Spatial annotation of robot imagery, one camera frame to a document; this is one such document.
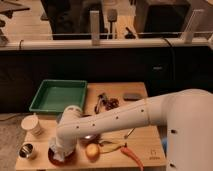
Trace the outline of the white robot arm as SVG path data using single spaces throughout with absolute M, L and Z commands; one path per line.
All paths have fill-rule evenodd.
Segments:
M 64 160 L 80 137 L 147 125 L 167 126 L 166 171 L 213 171 L 213 94 L 200 89 L 149 97 L 90 117 L 71 105 L 56 128 L 55 158 Z

